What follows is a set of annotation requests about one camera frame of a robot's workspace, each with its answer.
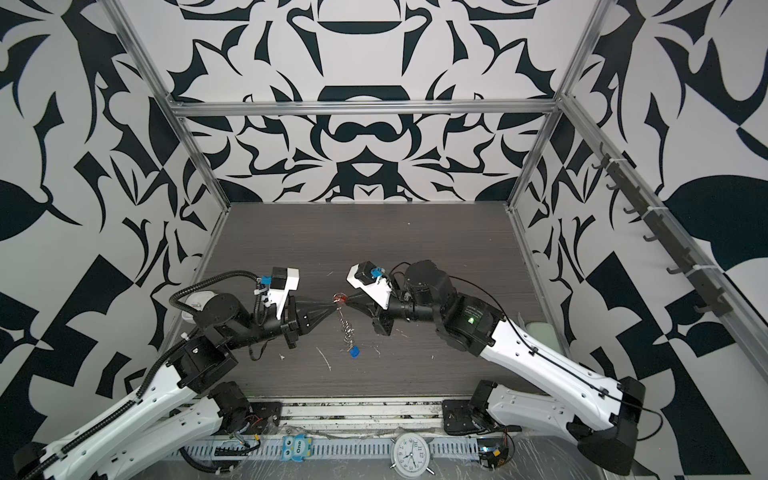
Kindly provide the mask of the keyring with chain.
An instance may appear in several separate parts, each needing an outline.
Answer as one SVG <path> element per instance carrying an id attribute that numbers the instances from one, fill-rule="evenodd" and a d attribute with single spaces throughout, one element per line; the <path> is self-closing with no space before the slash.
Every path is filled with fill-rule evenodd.
<path id="1" fill-rule="evenodd" d="M 337 304 L 337 305 L 341 307 L 341 310 L 338 316 L 339 316 L 339 321 L 341 325 L 341 331 L 343 333 L 343 340 L 346 346 L 346 351 L 349 353 L 350 349 L 353 346 L 356 346 L 355 338 L 354 338 L 354 329 L 352 328 L 349 321 L 344 317 L 343 308 L 345 307 L 345 304 Z"/>

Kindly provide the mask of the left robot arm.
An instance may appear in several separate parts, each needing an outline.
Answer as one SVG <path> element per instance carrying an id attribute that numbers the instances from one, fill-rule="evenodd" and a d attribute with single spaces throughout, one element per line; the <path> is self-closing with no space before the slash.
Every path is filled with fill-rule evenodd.
<path id="1" fill-rule="evenodd" d="M 48 445 L 33 442 L 13 459 L 19 479 L 129 479 L 195 440 L 249 429 L 251 404 L 224 376 L 239 348 L 284 338 L 294 347 L 335 314 L 337 300 L 257 293 L 246 308 L 229 293 L 184 290 L 172 303 L 191 316 L 189 336 L 162 354 L 139 387 L 115 406 Z"/>

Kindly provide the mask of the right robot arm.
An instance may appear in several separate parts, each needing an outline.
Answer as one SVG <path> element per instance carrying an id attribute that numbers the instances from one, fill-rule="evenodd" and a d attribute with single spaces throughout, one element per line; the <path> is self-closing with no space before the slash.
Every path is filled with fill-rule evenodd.
<path id="1" fill-rule="evenodd" d="M 371 262 L 353 265 L 348 283 L 367 300 L 350 306 L 367 313 L 380 335 L 395 322 L 430 322 L 450 347 L 499 365 L 540 389 L 525 394 L 482 381 L 469 407 L 482 428 L 531 429 L 576 445 L 593 464 L 620 476 L 632 472 L 645 386 L 583 367 L 536 340 L 500 306 L 461 293 L 454 277 L 430 260 L 408 266 L 403 281 Z"/>

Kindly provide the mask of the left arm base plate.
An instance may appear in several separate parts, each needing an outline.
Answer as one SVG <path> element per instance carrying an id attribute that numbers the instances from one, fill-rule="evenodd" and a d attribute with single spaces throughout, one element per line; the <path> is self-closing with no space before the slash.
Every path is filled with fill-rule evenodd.
<path id="1" fill-rule="evenodd" d="M 241 435 L 271 434 L 280 427 L 283 403 L 280 401 L 252 401 Z"/>

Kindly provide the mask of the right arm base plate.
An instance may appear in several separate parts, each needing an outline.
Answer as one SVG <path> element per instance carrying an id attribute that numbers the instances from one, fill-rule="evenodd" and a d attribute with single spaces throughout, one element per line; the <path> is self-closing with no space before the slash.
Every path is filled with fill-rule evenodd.
<path id="1" fill-rule="evenodd" d="M 493 423 L 478 413 L 469 400 L 443 400 L 441 409 L 442 428 L 449 436 L 482 434 L 493 427 Z"/>

